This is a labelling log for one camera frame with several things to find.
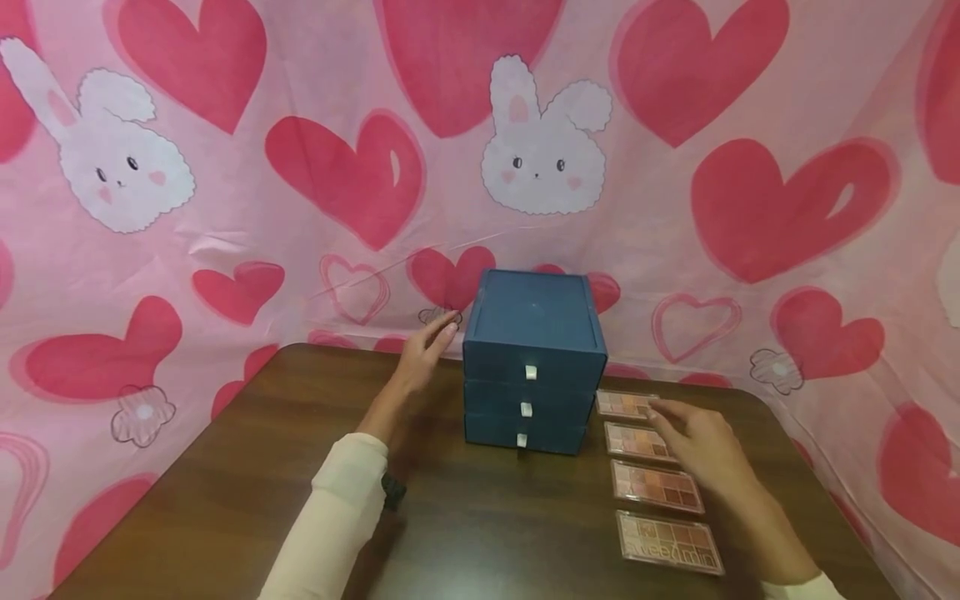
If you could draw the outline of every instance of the finger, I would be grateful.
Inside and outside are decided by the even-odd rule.
[[[450,346],[450,342],[453,341],[453,336],[455,335],[457,335],[457,324],[446,324],[446,327],[441,329],[440,333],[437,334],[437,337],[434,339],[433,344],[430,345],[430,348],[427,348],[423,352],[424,357],[431,363],[436,363],[438,360],[440,360],[440,355],[443,354]]]
[[[654,426],[654,429],[657,430],[657,433],[663,438],[666,442],[667,447],[673,450],[673,453],[677,455],[677,458],[684,459],[687,449],[689,448],[690,440],[682,433],[677,431],[664,415],[661,415],[657,411],[650,411],[648,413],[650,419],[650,424]]]
[[[434,319],[430,323],[423,326],[423,328],[418,331],[415,335],[422,338],[424,342],[437,335],[437,332],[443,329],[447,324],[453,323],[453,320],[457,317],[457,311],[451,310],[448,313],[444,314],[439,319]]]
[[[654,410],[672,415],[684,423],[690,420],[690,417],[693,417],[701,410],[696,406],[690,406],[685,402],[680,402],[679,400],[670,400],[667,398],[651,398],[650,406],[652,406]]]

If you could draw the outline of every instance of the wooden table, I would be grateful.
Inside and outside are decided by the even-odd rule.
[[[255,598],[327,451],[387,381],[394,355],[282,350],[51,600]],[[706,498],[723,578],[620,556],[610,457],[590,419],[577,457],[464,443],[462,370],[443,361],[396,448],[408,485],[346,598],[510,600],[760,597],[728,515]],[[849,600],[896,598],[773,414],[734,390],[609,378],[724,413],[817,563]]]

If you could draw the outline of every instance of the blue drawer cabinet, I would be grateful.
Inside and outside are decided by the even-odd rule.
[[[464,338],[467,441],[576,454],[606,364],[586,277],[487,270]]]

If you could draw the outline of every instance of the pink fabric backdrop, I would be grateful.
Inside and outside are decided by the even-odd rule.
[[[494,265],[588,274],[611,372],[763,398],[900,593],[955,596],[956,3],[0,0],[0,37],[4,598],[278,348],[397,351]]]

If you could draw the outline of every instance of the cream long-sleeve shirt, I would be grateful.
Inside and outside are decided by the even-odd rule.
[[[260,600],[337,600],[373,535],[386,494],[387,446],[364,433],[333,445],[280,548]],[[762,584],[767,600],[843,600],[823,573],[802,586]]]

